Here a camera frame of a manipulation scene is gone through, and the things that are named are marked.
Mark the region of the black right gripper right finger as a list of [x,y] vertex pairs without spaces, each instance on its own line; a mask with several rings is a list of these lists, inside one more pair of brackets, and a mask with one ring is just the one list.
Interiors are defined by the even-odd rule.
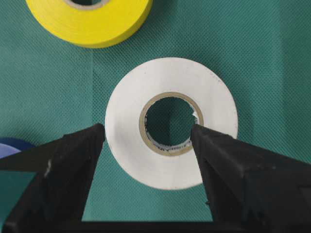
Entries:
[[249,233],[310,232],[310,164],[198,124],[190,139],[215,222]]

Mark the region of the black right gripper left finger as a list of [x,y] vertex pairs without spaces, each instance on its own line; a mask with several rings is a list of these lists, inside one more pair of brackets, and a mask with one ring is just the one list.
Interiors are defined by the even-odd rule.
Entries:
[[0,161],[0,230],[55,233],[81,222],[105,141],[100,123]]

